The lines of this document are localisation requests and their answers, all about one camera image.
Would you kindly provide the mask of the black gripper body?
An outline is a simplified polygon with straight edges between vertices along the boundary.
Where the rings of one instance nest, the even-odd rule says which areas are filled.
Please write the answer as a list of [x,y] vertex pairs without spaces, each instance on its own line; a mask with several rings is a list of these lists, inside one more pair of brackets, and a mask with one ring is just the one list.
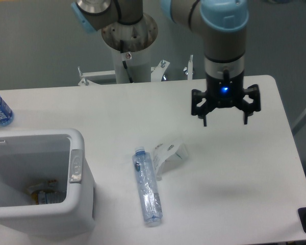
[[244,72],[235,77],[229,74],[222,76],[222,79],[207,75],[206,100],[209,106],[215,108],[230,108],[239,105],[243,101]]

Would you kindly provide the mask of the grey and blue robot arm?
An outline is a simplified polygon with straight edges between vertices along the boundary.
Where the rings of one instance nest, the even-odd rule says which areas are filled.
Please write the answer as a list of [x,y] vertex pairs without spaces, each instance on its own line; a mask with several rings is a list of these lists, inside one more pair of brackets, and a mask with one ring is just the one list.
[[[163,13],[203,40],[207,89],[191,92],[191,113],[200,119],[216,108],[236,107],[248,119],[261,109],[260,91],[243,87],[247,1],[161,1]],[[143,1],[74,1],[71,8],[89,33],[100,31],[112,50],[118,83],[149,82],[146,51],[158,27]]]

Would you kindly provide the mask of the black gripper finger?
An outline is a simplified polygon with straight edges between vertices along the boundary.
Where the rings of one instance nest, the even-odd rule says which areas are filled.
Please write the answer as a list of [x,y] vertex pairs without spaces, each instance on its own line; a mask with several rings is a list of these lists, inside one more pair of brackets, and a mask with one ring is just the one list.
[[248,124],[248,118],[254,112],[261,111],[261,98],[258,84],[253,84],[246,89],[243,89],[239,99],[236,100],[236,107],[243,111],[244,124]]
[[207,114],[217,107],[217,102],[208,91],[192,89],[191,91],[191,115],[203,120],[203,126],[207,126]]

